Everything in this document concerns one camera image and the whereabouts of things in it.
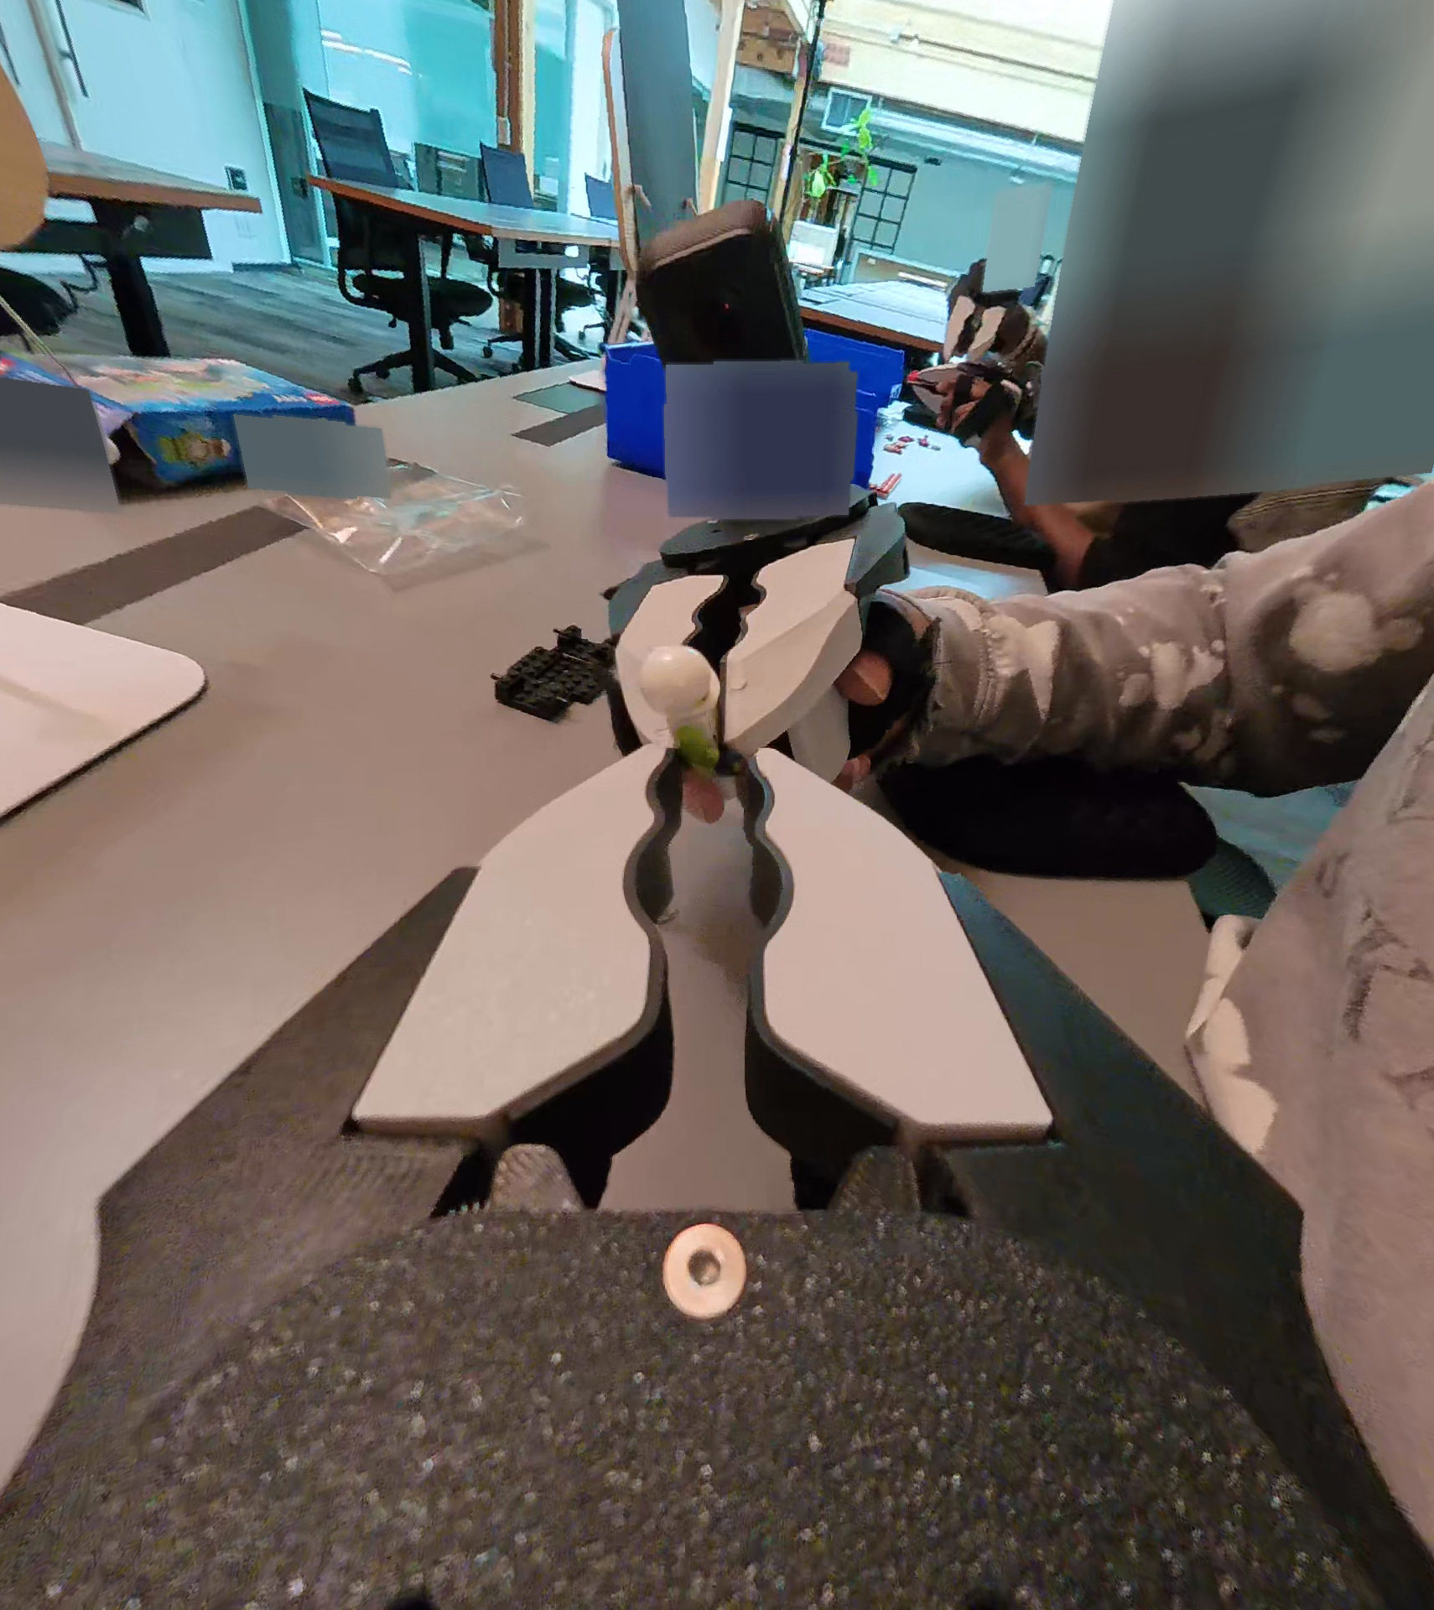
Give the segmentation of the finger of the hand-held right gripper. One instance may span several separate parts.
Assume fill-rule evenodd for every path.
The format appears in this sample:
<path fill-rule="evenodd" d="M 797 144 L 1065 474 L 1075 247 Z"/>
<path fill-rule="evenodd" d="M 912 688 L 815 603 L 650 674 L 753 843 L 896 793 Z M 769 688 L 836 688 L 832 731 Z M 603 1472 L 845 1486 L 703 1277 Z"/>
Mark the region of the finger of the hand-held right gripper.
<path fill-rule="evenodd" d="M 851 756 L 847 698 L 839 677 L 861 650 L 861 605 L 847 587 L 855 541 L 827 541 L 769 563 L 759 603 L 739 638 L 739 754 L 787 737 L 808 771 Z"/>
<path fill-rule="evenodd" d="M 616 698 L 623 708 L 626 731 L 641 743 L 670 751 L 670 733 L 656 729 L 638 691 L 638 672 L 648 652 L 656 646 L 695 646 L 717 670 L 711 657 L 695 644 L 698 615 L 723 589 L 724 577 L 682 574 L 650 587 L 637 612 L 626 619 L 616 642 Z"/>

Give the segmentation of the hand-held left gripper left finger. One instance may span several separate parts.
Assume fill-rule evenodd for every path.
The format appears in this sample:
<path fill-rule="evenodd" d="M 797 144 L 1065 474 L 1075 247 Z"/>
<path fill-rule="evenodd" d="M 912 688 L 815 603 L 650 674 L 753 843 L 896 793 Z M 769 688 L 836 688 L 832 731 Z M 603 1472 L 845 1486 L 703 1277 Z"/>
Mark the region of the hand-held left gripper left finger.
<path fill-rule="evenodd" d="M 638 749 L 475 869 L 361 1096 L 372 1135 L 491 1139 L 641 1048 L 667 993 L 676 758 Z"/>

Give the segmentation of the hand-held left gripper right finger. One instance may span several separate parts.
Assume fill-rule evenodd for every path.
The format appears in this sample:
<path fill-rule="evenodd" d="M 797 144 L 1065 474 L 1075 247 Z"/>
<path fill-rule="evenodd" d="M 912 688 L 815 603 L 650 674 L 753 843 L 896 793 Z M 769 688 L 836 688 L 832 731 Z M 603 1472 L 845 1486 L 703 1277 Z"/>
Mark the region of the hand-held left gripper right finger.
<path fill-rule="evenodd" d="M 783 751 L 747 777 L 766 1050 L 916 1143 L 1044 1143 L 1051 1102 L 939 865 Z"/>

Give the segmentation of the small white round lego piece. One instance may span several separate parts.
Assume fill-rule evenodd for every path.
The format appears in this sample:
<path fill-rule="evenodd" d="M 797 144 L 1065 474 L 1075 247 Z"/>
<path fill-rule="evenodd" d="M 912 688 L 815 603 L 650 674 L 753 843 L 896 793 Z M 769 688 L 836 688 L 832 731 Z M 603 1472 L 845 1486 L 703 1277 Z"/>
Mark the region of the small white round lego piece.
<path fill-rule="evenodd" d="M 638 691 L 656 729 L 720 733 L 723 684 L 717 670 L 695 646 L 656 646 L 638 672 Z"/>

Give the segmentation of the green white lego minifigure torso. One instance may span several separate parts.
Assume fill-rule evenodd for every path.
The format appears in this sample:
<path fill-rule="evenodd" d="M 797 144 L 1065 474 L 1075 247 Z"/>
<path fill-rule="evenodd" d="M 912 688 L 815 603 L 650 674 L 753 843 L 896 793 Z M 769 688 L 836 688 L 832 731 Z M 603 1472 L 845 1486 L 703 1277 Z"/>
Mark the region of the green white lego minifigure torso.
<path fill-rule="evenodd" d="M 670 727 L 670 749 L 681 764 L 685 815 L 717 823 L 733 798 L 728 764 L 708 717 Z"/>

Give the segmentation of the clear bag of lego pieces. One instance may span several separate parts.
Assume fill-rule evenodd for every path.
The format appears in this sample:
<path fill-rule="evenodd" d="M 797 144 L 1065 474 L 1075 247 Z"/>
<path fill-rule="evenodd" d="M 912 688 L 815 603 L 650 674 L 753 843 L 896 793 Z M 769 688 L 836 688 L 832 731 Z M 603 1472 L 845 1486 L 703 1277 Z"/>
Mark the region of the clear bag of lego pieces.
<path fill-rule="evenodd" d="M 268 507 L 389 587 L 464 574 L 542 545 L 526 523 L 519 493 L 447 474 L 397 480 L 387 496 L 280 493 Z"/>

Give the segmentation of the blue lego set box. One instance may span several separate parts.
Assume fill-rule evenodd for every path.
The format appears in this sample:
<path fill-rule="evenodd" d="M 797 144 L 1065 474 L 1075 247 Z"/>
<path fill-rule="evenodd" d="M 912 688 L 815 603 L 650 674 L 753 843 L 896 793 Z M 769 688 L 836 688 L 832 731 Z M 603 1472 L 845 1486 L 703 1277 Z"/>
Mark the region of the blue lego set box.
<path fill-rule="evenodd" d="M 354 423 L 354 408 L 233 358 L 65 353 L 57 364 L 0 350 L 0 379 L 78 385 L 93 396 L 115 478 L 165 491 L 243 478 L 243 416 Z"/>

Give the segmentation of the white wire screen stand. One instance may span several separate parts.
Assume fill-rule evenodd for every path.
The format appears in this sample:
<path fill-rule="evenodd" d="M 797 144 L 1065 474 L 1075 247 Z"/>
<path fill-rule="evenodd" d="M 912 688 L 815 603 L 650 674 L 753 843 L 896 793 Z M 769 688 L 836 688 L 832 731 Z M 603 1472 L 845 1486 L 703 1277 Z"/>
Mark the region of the white wire screen stand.
<path fill-rule="evenodd" d="M 185 655 L 0 603 L 0 821 L 205 686 Z"/>

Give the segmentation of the black lego chassis piece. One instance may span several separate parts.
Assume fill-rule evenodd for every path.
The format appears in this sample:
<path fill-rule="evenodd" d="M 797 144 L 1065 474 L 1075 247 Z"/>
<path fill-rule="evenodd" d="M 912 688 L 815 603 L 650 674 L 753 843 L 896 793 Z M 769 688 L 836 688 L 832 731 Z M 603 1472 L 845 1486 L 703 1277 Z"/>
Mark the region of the black lego chassis piece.
<path fill-rule="evenodd" d="M 529 650 L 491 681 L 501 708 L 555 723 L 569 710 L 605 695 L 612 670 L 612 640 L 597 642 L 578 626 L 566 626 L 555 634 L 552 644 Z"/>

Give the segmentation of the person's right hand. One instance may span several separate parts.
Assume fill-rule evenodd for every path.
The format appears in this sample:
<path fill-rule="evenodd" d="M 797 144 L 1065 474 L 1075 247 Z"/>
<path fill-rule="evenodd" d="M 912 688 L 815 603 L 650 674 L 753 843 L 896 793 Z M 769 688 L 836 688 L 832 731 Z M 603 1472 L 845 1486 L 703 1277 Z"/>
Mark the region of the person's right hand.
<path fill-rule="evenodd" d="M 877 593 L 861 650 L 834 688 L 847 705 L 851 756 L 836 786 L 853 791 L 917 754 L 936 688 L 939 621 L 907 593 Z"/>

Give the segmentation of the blue plastic bin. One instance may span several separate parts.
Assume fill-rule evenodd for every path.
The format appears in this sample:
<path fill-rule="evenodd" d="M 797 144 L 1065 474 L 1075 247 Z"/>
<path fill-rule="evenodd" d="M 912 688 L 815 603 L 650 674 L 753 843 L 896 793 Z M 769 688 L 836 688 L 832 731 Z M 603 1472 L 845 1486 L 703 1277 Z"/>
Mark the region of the blue plastic bin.
<path fill-rule="evenodd" d="M 805 329 L 808 361 L 845 364 L 855 375 L 855 463 L 853 485 L 872 486 L 877 416 L 909 377 L 901 350 L 843 332 Z M 664 364 L 650 343 L 623 343 L 605 350 L 605 451 L 612 463 L 664 478 Z"/>

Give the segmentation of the black textured oval pad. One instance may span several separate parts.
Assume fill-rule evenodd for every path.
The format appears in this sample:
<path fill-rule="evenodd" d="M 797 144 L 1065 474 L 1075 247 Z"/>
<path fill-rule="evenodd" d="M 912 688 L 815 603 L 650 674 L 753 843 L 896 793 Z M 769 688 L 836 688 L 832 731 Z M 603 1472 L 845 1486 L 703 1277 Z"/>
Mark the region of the black textured oval pad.
<path fill-rule="evenodd" d="M 1047 585 L 1057 579 L 1051 542 L 1010 517 L 917 501 L 901 506 L 900 514 L 909 541 L 919 546 L 990 565 L 1033 570 Z"/>
<path fill-rule="evenodd" d="M 1217 847 L 1210 815 L 1173 777 L 1073 756 L 894 765 L 882 793 L 916 841 L 998 876 L 1182 880 Z"/>

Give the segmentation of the long wooden desk black legs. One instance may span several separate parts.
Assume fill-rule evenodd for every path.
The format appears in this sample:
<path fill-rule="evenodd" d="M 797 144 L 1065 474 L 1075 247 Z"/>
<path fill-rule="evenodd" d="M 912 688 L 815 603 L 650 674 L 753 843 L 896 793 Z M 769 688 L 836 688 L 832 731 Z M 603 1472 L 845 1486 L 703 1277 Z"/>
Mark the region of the long wooden desk black legs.
<path fill-rule="evenodd" d="M 584 358 L 583 350 L 555 332 L 556 277 L 571 252 L 603 252 L 619 280 L 626 270 L 623 225 L 616 220 L 576 216 L 566 213 L 499 208 L 482 200 L 433 195 L 423 192 L 397 192 L 314 175 L 307 187 L 348 202 L 368 223 L 387 222 L 413 239 L 427 238 L 491 238 L 499 242 L 499 270 L 526 270 L 533 287 L 526 295 L 521 332 L 521 364 L 526 371 L 548 371 L 555 353 Z"/>

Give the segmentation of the light mottled cloth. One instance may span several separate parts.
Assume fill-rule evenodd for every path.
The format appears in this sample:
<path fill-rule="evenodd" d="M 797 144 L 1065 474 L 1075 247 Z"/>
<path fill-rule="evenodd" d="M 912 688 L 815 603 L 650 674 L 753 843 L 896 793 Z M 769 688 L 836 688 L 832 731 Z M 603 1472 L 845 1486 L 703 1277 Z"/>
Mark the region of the light mottled cloth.
<path fill-rule="evenodd" d="M 1314 1333 L 1434 1554 L 1434 674 L 1199 998 L 1210 1109 L 1300 1203 Z"/>

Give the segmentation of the wooden desk black frame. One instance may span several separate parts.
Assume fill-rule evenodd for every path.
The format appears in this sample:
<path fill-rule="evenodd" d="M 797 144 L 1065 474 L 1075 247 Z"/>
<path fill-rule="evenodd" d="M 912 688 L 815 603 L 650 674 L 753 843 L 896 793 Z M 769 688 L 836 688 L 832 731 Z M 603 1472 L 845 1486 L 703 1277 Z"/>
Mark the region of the wooden desk black frame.
<path fill-rule="evenodd" d="M 122 314 L 128 351 L 167 358 L 163 318 L 149 287 L 146 259 L 205 259 L 205 213 L 262 215 L 250 192 L 213 187 L 103 153 L 42 142 L 46 195 L 84 202 L 91 222 L 46 220 L 23 254 L 100 259 Z"/>

